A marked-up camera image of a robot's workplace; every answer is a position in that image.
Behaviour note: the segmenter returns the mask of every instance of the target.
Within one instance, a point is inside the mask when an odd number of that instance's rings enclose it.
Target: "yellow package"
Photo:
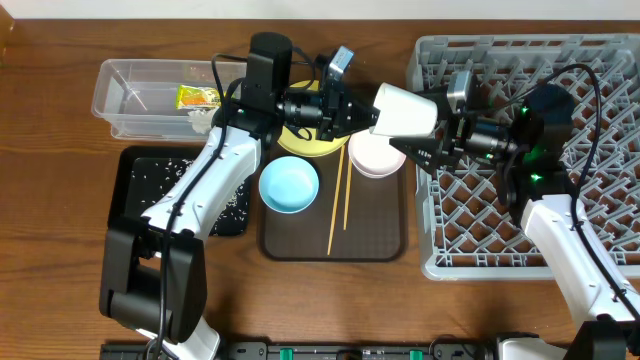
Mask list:
[[[218,90],[210,87],[180,85],[176,109],[215,109],[220,107]]]

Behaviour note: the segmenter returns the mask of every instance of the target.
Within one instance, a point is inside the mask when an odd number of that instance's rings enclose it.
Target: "gray dish rack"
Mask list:
[[[425,36],[416,42],[407,88],[446,85],[451,74],[472,70],[490,102],[521,94],[571,63],[591,66],[600,79],[603,131],[581,199],[600,240],[622,272],[640,277],[640,36],[487,35]],[[572,139],[562,160],[577,177],[591,147],[594,92],[586,73],[555,80],[578,103]],[[513,108],[495,116],[513,119]],[[492,170],[462,159],[436,177],[417,171],[421,268],[433,280],[552,279],[535,245],[498,203]]]

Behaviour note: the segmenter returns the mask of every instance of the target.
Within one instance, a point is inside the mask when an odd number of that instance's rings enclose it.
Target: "wooden chopstick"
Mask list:
[[[344,195],[344,227],[342,230],[347,230],[347,218],[349,217],[349,195],[351,194],[351,168],[353,163],[349,158],[349,167],[347,167],[347,193]]]
[[[331,230],[329,230],[329,248],[327,256],[331,255],[333,244],[333,230],[336,227],[336,210],[338,210],[338,195],[340,194],[340,180],[342,179],[342,164],[344,162],[344,145],[340,148],[340,165],[338,165],[338,180],[336,181],[336,196],[333,199],[333,212],[331,214]]]

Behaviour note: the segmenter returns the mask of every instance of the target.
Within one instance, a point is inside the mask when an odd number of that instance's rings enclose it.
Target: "blue bowl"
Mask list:
[[[260,175],[262,201],[283,214],[295,214],[306,209],[318,195],[319,188],[316,169],[294,156],[273,160]]]

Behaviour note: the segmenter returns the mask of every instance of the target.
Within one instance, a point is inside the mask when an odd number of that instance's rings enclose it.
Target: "yellow plate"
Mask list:
[[[308,81],[301,81],[299,83],[291,85],[291,87],[303,87]],[[309,87],[310,90],[318,90],[318,81]],[[332,152],[340,149],[348,140],[349,136],[334,139],[333,141],[316,140],[316,129],[308,129],[311,133],[312,140],[306,141],[298,139],[293,133],[287,129],[282,129],[282,135],[278,139],[278,144],[282,146],[288,152],[304,157],[318,157],[331,154]],[[302,136],[307,136],[306,131],[301,131]]]

